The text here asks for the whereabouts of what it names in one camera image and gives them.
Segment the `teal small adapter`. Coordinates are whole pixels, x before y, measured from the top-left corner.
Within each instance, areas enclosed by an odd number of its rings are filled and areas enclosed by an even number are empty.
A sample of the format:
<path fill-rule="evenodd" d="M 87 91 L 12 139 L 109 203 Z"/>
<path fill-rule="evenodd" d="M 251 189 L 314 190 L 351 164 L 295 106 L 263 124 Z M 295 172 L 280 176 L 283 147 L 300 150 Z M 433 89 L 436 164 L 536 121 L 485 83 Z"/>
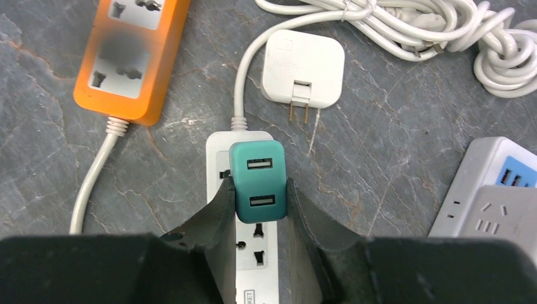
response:
<path fill-rule="evenodd" d="M 286 161 L 276 140 L 234 143 L 229 150 L 236 214 L 245 224 L 272 222 L 287 215 Z"/>

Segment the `white tiger cube adapter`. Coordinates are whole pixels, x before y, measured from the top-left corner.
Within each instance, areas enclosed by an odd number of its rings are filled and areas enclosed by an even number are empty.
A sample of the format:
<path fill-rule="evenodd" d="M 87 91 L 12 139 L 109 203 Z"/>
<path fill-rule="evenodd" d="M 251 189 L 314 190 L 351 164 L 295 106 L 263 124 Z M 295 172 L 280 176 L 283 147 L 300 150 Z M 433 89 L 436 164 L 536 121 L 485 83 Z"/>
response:
<path fill-rule="evenodd" d="M 505 239 L 536 259 L 536 188 L 483 186 L 458 235 Z"/>

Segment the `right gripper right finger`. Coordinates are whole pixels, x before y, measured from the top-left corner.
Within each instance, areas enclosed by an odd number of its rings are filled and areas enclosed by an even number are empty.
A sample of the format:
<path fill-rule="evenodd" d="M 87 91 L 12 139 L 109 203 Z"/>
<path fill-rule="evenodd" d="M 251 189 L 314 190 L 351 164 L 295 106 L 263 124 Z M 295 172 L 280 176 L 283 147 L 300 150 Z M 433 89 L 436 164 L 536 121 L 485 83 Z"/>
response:
<path fill-rule="evenodd" d="M 535 303 L 536 267 L 499 239 L 366 237 L 287 180 L 293 303 Z"/>

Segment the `long white colourful power strip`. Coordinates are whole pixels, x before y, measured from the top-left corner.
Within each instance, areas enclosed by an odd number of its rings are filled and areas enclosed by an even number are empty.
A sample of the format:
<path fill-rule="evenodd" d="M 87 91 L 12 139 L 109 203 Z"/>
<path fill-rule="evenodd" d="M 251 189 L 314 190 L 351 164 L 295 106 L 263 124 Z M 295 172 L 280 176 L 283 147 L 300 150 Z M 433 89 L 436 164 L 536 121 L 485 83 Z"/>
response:
<path fill-rule="evenodd" d="M 429 232 L 432 238 L 458 234 L 483 186 L 536 188 L 536 154 L 506 137 L 473 140 Z"/>

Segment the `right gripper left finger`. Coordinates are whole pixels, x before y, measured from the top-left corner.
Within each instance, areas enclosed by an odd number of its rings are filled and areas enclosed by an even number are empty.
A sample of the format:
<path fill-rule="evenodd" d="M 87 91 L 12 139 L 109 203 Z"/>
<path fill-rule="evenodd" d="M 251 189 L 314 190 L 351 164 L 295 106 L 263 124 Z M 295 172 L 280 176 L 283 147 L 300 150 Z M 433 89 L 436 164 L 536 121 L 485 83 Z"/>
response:
<path fill-rule="evenodd" d="M 1 241 L 2 303 L 234 303 L 235 189 L 162 236 L 13 236 Z"/>

